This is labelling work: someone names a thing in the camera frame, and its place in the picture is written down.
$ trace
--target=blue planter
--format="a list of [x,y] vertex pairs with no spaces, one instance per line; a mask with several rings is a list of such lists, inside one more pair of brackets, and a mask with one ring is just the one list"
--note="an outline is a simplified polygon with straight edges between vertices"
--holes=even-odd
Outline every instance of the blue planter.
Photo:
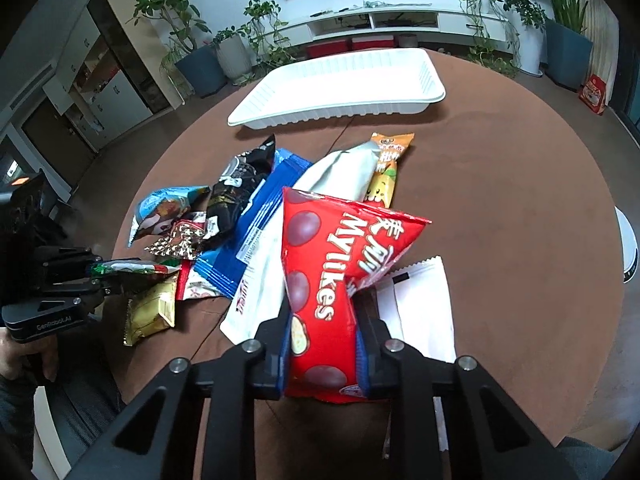
[[593,43],[564,25],[546,20],[546,74],[560,86],[577,90],[584,83]]
[[187,79],[198,97],[220,90],[226,83],[213,49],[204,45],[175,63],[175,67]]

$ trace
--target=silver screw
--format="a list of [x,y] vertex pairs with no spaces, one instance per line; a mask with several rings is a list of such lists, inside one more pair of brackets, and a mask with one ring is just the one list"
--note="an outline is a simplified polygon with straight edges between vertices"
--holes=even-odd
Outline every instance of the silver screw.
[[248,354],[252,354],[257,352],[262,344],[257,339],[248,339],[244,343],[242,343],[242,350],[247,352]]
[[179,374],[187,369],[189,362],[184,357],[177,357],[169,363],[169,370],[174,374]]
[[463,355],[458,359],[458,366],[464,371],[469,372],[478,366],[478,361],[473,359],[470,355]]
[[404,349],[404,343],[399,339],[387,339],[385,341],[385,348],[390,352],[399,352]]

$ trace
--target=brown tabletop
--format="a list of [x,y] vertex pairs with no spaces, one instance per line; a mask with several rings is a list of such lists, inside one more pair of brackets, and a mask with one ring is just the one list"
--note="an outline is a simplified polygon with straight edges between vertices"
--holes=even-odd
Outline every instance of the brown tabletop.
[[[622,250],[614,205],[588,150],[538,97],[478,65],[430,56],[447,96],[416,115],[231,128],[226,118],[250,88],[229,96],[148,174],[123,219],[114,257],[144,257],[143,247],[154,239],[126,248],[133,207],[145,195],[159,187],[211,184],[231,156],[272,132],[279,147],[312,161],[364,142],[373,131],[415,132],[399,165],[393,207],[433,224],[399,265],[442,256],[457,353],[478,358],[558,443],[591,399],[618,325]],[[228,348],[217,328],[227,306],[220,298],[185,302],[176,330],[132,351],[111,348],[125,400],[173,357],[202,361]],[[106,309],[108,322],[117,322],[110,316],[116,310]],[[318,478],[346,478],[362,474],[348,460],[355,454],[375,474],[385,426],[379,405],[258,403],[258,477],[293,478],[315,467]]]

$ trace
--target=beige curtain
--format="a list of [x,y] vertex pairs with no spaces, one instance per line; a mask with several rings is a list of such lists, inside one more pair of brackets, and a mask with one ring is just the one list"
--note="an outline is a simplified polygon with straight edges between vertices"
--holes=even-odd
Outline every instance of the beige curtain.
[[618,66],[618,19],[615,17],[604,0],[582,0],[588,2],[584,17],[586,30],[583,34],[593,41],[591,61],[587,77],[597,75],[607,84],[607,99],[609,103],[613,92]]

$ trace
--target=white tv stand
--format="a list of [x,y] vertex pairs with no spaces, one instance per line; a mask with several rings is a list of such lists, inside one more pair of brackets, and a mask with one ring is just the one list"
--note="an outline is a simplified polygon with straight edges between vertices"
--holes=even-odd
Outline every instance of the white tv stand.
[[[482,14],[489,36],[497,41],[496,49],[507,52],[504,18]],[[357,34],[393,34],[412,32],[421,41],[471,44],[476,31],[459,7],[386,6],[361,7],[319,16],[290,20],[280,29],[292,46]]]

